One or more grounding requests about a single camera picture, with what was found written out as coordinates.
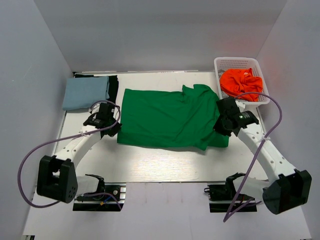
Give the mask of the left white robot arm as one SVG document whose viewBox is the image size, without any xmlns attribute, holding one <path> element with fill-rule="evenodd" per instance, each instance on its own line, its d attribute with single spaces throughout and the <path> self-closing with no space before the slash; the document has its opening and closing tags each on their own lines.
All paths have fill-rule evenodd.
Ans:
<svg viewBox="0 0 320 240">
<path fill-rule="evenodd" d="M 90 107 L 90 116 L 78 134 L 53 156 L 39 162 L 36 192 L 39 196 L 70 203 L 78 196 L 89 195 L 99 200 L 105 196 L 103 177 L 95 174 L 78 176 L 76 168 L 91 148 L 105 135 L 113 137 L 122 124 L 114 117 L 120 107 L 111 101 L 98 101 Z"/>
</svg>

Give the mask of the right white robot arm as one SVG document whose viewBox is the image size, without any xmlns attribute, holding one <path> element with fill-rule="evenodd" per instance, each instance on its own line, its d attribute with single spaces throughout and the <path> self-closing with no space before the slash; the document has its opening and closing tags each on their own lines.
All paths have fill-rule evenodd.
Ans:
<svg viewBox="0 0 320 240">
<path fill-rule="evenodd" d="M 306 204 L 312 183 L 309 172 L 288 162 L 263 132 L 256 116 L 249 110 L 241 111 L 234 98 L 216 104 L 220 116 L 214 130 L 225 136 L 234 134 L 253 153 L 247 172 L 231 175 L 225 181 L 226 195 L 232 199 L 226 217 L 249 205 L 247 201 L 234 208 L 242 195 L 260 200 L 275 215 Z"/>
</svg>

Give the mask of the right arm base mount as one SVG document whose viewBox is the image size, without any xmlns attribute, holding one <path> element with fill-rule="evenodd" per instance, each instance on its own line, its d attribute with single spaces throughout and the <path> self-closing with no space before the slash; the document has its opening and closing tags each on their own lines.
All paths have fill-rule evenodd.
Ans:
<svg viewBox="0 0 320 240">
<path fill-rule="evenodd" d="M 236 194 L 233 181 L 243 177 L 244 175 L 244 173 L 235 173 L 234 175 L 229 176 L 224 183 L 212 183 L 208 184 L 207 187 L 204 188 L 204 193 L 208 194 L 209 211 L 211 213 L 227 212 L 229 205 L 232 203 Z M 247 201 L 250 202 L 238 212 L 257 212 L 257 205 L 262 203 L 261 201 L 256 201 L 255 198 L 240 193 L 233 204 L 231 211 L 233 212 Z"/>
</svg>

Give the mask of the green t shirt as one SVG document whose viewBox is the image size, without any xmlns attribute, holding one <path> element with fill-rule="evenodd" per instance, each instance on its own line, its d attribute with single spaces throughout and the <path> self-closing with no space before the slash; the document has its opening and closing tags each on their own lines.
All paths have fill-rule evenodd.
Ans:
<svg viewBox="0 0 320 240">
<path fill-rule="evenodd" d="M 117 142 L 148 148 L 226 148 L 229 137 L 214 131 L 218 95 L 207 85 L 180 91 L 125 89 Z"/>
</svg>

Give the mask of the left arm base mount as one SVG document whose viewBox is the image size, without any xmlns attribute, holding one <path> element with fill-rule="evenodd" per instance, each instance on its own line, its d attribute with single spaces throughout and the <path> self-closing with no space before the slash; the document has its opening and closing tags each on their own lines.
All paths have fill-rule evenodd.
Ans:
<svg viewBox="0 0 320 240">
<path fill-rule="evenodd" d="M 85 193 L 74 199 L 74 212 L 120 212 L 125 203 L 125 183 L 105 183 L 102 194 Z"/>
</svg>

